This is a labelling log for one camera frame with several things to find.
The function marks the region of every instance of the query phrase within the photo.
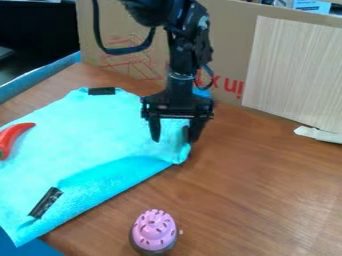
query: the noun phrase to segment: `wooden table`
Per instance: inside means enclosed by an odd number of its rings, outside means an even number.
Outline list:
[[[78,87],[160,89],[83,64],[0,106],[0,125]],[[342,255],[340,146],[294,135],[298,124],[218,105],[189,160],[69,221],[43,240],[66,255],[136,255],[128,231],[162,208],[184,230],[172,255]]]

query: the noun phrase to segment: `red object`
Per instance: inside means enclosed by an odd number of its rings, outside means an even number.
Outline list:
[[[26,132],[28,129],[34,127],[35,123],[15,124],[0,132],[0,160],[5,160],[12,150],[12,146],[16,139]]]

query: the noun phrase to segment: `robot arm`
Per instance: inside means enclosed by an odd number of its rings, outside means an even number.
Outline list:
[[[161,118],[190,119],[188,141],[196,142],[208,120],[213,118],[214,102],[192,93],[198,69],[207,66],[213,49],[209,40],[210,20],[207,9],[195,0],[120,0],[132,17],[141,25],[151,27],[150,33],[139,46],[121,49],[105,48],[99,29],[99,7],[94,5],[94,32],[100,48],[108,54],[121,55],[147,49],[156,27],[167,32],[170,48],[170,71],[165,90],[142,99],[142,117],[149,121],[152,139],[159,141]],[[212,82],[203,88],[209,89]]]

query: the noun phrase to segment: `pink lid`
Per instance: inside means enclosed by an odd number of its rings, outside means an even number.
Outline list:
[[[170,214],[162,210],[148,210],[141,214],[132,229],[135,244],[149,251],[159,251],[177,239],[177,227]]]

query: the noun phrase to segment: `teal towel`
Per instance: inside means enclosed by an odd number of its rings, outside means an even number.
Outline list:
[[[36,123],[0,161],[0,226],[16,246],[187,159],[189,122],[162,120],[156,143],[140,108],[124,90],[90,96],[83,88],[0,128]],[[63,195],[41,219],[28,216],[51,187]]]

